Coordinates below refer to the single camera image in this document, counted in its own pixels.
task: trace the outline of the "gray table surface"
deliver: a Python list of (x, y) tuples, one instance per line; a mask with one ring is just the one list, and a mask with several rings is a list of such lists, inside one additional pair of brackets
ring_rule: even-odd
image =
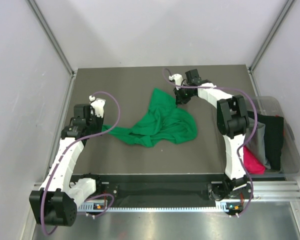
[[(185, 72), (197, 68), (202, 79), (220, 87), (233, 87), (254, 96), (254, 89), (245, 65), (171, 66), (172, 73), (185, 77)], [(173, 86), (162, 77), (162, 67), (122, 67), (79, 69), (74, 83), (66, 123), (73, 116), (75, 104), (89, 102), (96, 91), (111, 93), (119, 102), (121, 118), (118, 126), (130, 128), (147, 112), (154, 88), (174, 97)], [(117, 107), (106, 95), (104, 124), (117, 119)], [(193, 115), (198, 136), (182, 144), (160, 141), (155, 147), (127, 145), (106, 134), (90, 139), (74, 169), (75, 174), (216, 174), (223, 173), (226, 164), (225, 144), (213, 121), (215, 109), (206, 101), (193, 97), (181, 106)]]

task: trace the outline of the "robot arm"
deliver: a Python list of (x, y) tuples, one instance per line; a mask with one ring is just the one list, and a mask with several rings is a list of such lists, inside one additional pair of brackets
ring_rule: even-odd
[(54, 159), (50, 172), (39, 190), (31, 192), (29, 201), (37, 224), (40, 221), (40, 208), (43, 192), (58, 165), (47, 189), (44, 204), (44, 223), (54, 226), (72, 226), (77, 216), (77, 209), (94, 192), (96, 192), (96, 180), (82, 178), (73, 187), (70, 180), (77, 159), (83, 151), (87, 140), (73, 144), (63, 155), (65, 149), (74, 141), (100, 133), (104, 122), (105, 100), (90, 96), (90, 104), (78, 104), (74, 106), (74, 117), (70, 124), (61, 132), (59, 149)]
[[(191, 97), (198, 96), (208, 101), (216, 108), (217, 127), (223, 135), (226, 151), (226, 167), (224, 191), (229, 194), (232, 191), (247, 185), (247, 177), (237, 155), (238, 148), (244, 143), (246, 129), (249, 126), (249, 118), (243, 96), (225, 93), (215, 89), (215, 85), (208, 80), (202, 80), (196, 69), (188, 71), (186, 83), (188, 86), (202, 86), (206, 88), (180, 88), (175, 87), (176, 104), (186, 104)], [(176, 85), (181, 86), (183, 77), (174, 74), (169, 77)], [(243, 160), (243, 148), (239, 151)]]

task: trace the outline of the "green cloth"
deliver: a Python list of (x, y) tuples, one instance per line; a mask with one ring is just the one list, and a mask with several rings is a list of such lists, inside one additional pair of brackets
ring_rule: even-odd
[[(110, 127), (103, 125), (102, 131)], [(153, 147), (163, 139), (174, 144), (193, 140), (197, 126), (189, 113), (177, 108), (172, 96), (155, 88), (146, 115), (132, 128), (115, 127), (109, 134), (130, 145)]]

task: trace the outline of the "pink cloth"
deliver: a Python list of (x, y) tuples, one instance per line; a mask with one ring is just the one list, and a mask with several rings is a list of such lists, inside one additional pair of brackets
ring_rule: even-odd
[(265, 173), (266, 167), (245, 146), (243, 147), (243, 164), (250, 174)]

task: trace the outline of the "plastic bin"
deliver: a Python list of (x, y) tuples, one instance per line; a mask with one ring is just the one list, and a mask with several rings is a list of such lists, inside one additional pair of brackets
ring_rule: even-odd
[[(285, 117), (277, 99), (271, 96), (252, 97), (253, 103), (259, 114), (267, 116)], [(246, 100), (247, 110), (252, 111), (252, 106)], [(266, 170), (264, 174), (254, 174), (254, 177), (294, 177), (300, 176), (300, 155), (298, 153), (294, 133), (284, 119), (284, 141), (281, 150), (281, 171)]]

